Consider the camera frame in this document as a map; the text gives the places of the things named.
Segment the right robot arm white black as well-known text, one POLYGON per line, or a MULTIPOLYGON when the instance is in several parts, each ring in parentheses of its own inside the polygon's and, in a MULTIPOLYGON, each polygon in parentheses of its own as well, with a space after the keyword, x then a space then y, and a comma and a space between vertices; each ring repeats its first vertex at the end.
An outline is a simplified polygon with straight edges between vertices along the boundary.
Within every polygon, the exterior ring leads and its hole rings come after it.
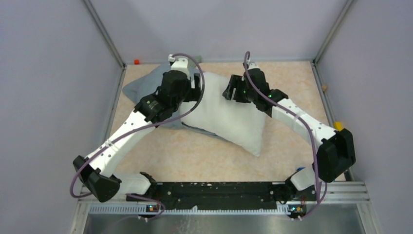
POLYGON ((312 166, 286 180, 285 193, 290 200, 300 200, 305 189, 317 182, 332 182, 355 164, 353 134, 345 128, 337 130, 323 124, 299 108, 283 91, 270 89, 261 69, 249 69, 243 76, 232 75, 222 95, 227 100, 254 104, 257 110, 284 123, 311 145, 316 157, 312 166))

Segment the grey-blue and beige pillowcase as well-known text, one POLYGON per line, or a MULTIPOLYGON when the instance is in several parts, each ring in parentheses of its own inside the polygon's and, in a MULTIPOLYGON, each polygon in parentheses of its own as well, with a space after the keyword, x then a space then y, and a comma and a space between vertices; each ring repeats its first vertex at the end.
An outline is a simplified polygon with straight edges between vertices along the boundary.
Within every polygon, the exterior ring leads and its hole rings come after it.
MULTIPOLYGON (((161 85, 163 73, 169 70, 170 64, 168 62, 163 63, 156 67, 154 70, 152 70, 149 74, 142 76, 127 84, 125 87, 123 87, 122 92, 129 100, 137 104, 141 100, 141 98, 156 91, 156 88, 161 85)), ((191 130, 196 133, 206 135, 208 137, 216 138, 219 140, 225 140, 224 138, 216 135, 215 133, 206 131, 201 128, 186 125, 185 123, 182 123, 180 119, 163 124, 162 126, 174 130, 191 130)))

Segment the white pillow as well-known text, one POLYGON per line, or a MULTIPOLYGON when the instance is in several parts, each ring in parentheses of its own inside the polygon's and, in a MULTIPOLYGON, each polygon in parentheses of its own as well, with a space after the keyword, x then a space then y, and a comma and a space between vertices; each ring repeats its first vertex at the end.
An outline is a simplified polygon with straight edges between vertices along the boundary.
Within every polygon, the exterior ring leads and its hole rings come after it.
POLYGON ((181 118, 184 126, 204 133, 214 134, 243 147, 254 156, 260 156, 266 114, 253 103, 226 100, 222 93, 229 78, 205 72, 205 90, 200 104, 181 118))

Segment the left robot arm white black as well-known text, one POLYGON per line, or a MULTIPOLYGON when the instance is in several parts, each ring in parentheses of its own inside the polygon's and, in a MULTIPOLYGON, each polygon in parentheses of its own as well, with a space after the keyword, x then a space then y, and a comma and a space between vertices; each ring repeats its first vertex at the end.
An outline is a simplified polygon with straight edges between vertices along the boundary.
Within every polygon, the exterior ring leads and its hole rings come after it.
POLYGON ((205 91, 202 71, 193 78, 178 70, 163 73, 161 85, 135 105, 122 126, 86 157, 73 160, 75 176, 70 185, 74 198, 93 195, 107 202, 120 190, 121 179, 113 173, 118 164, 144 136, 159 125, 181 119, 200 104, 205 91))

